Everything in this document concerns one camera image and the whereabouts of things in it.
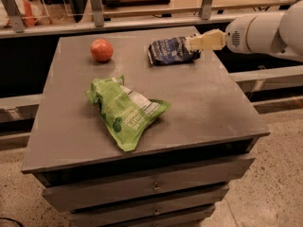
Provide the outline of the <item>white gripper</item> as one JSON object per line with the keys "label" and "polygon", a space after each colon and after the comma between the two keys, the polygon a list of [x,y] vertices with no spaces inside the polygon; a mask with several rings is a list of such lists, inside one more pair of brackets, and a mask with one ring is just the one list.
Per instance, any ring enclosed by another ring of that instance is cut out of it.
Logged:
{"label": "white gripper", "polygon": [[222,50],[226,45],[234,53],[251,54],[247,36],[255,19],[255,16],[237,18],[226,27],[225,33],[219,29],[211,29],[202,34],[188,36],[188,47],[190,50]]}

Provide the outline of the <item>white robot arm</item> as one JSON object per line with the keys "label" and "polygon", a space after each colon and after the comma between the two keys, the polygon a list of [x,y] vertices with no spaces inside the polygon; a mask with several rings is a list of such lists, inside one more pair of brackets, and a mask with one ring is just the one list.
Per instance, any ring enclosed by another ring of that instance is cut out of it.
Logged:
{"label": "white robot arm", "polygon": [[187,50],[222,50],[225,46],[234,53],[303,62],[303,1],[283,12],[237,18],[225,32],[212,29],[186,37],[185,42]]}

